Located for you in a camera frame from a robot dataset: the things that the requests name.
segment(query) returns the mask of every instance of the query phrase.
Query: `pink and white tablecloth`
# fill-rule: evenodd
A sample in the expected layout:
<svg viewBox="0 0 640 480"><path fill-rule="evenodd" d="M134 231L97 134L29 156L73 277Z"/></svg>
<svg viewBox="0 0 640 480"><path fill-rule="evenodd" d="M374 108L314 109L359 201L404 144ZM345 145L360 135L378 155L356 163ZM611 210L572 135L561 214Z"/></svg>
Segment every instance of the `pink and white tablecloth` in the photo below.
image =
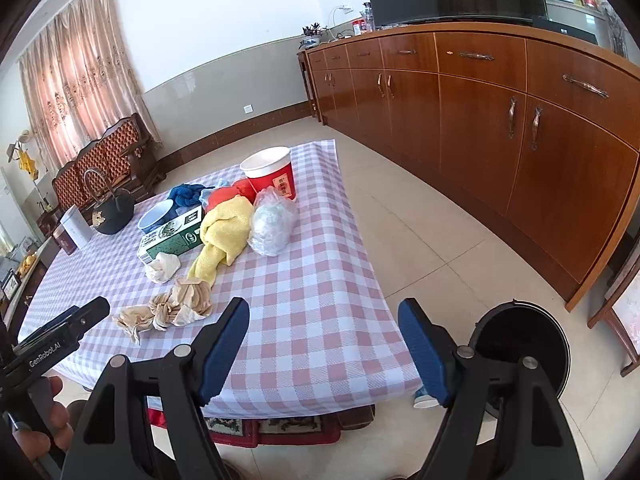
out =
<svg viewBox="0 0 640 480"><path fill-rule="evenodd" d="M91 388L114 354L132 361L157 358L191 342L215 322L234 296L250 307L248 332L219 396L206 416L268 418L307 416L372 404L414 391L420 379L362 245L332 140L291 150L300 221L279 256L250 247L231 267L220 265L211 291L213 314L187 327L151 330L141 345L111 319L90 330L80 348L56 370ZM242 178L239 166L194 180L211 186ZM145 304L168 290L150 282L136 256L142 213L165 198L136 206L129 224L111 236L96 233L82 251L53 261L27 312L20 340L73 304L105 297L111 313ZM187 273L200 248L180 256ZM158 399L150 399L159 407Z"/></svg>

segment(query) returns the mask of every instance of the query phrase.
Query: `green and white carton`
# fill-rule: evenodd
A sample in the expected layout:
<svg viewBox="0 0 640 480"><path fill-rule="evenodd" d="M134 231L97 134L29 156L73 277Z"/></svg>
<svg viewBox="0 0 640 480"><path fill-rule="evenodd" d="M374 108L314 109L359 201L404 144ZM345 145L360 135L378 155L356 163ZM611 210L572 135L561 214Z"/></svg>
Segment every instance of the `green and white carton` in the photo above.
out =
<svg viewBox="0 0 640 480"><path fill-rule="evenodd" d="M199 246L202 206L169 220L166 224L144 235L138 247L138 258L150 264L158 253L180 255Z"/></svg>

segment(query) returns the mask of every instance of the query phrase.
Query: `yellow towel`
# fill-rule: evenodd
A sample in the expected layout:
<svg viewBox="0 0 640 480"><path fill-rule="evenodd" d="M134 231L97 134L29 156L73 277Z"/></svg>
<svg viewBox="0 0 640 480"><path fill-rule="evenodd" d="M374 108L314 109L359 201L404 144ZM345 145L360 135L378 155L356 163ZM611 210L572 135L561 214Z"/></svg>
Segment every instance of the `yellow towel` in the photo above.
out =
<svg viewBox="0 0 640 480"><path fill-rule="evenodd" d="M191 266L188 276L213 285L218 264L231 265L246 246L254 206L244 196L237 195L209 211L200 225L204 247Z"/></svg>

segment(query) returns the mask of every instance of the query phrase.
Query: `finger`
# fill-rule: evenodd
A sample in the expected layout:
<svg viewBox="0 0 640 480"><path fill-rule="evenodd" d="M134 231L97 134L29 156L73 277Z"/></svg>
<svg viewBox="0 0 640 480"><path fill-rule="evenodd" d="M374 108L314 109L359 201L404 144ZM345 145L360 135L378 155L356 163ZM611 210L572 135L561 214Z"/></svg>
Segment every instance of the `finger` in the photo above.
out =
<svg viewBox="0 0 640 480"><path fill-rule="evenodd" d="M49 378L49 384L51 384L51 393L54 397L62 391L62 379L60 379L57 375L51 376Z"/></svg>
<svg viewBox="0 0 640 480"><path fill-rule="evenodd" d="M69 412L59 402L54 402L51 408L51 423L54 428L64 428L69 422Z"/></svg>
<svg viewBox="0 0 640 480"><path fill-rule="evenodd" d="M66 425L61 430L58 430L56 435L53 437L53 441L56 443L62 451L66 451L71 446L71 439L74 437L74 430L71 429L70 425Z"/></svg>
<svg viewBox="0 0 640 480"><path fill-rule="evenodd" d="M37 457L47 454L51 448L49 437L39 431L18 430L14 433L14 438L32 462Z"/></svg>

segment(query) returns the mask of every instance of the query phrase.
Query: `clear plastic bag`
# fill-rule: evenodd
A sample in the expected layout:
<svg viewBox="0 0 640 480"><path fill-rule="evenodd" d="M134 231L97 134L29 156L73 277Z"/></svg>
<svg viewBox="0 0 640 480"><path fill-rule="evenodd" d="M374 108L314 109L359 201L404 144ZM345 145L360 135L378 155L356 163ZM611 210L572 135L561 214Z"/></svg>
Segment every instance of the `clear plastic bag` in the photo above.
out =
<svg viewBox="0 0 640 480"><path fill-rule="evenodd" d="M298 206L269 186L258 193L254 207L248 243L262 256L276 256L289 243L298 220Z"/></svg>

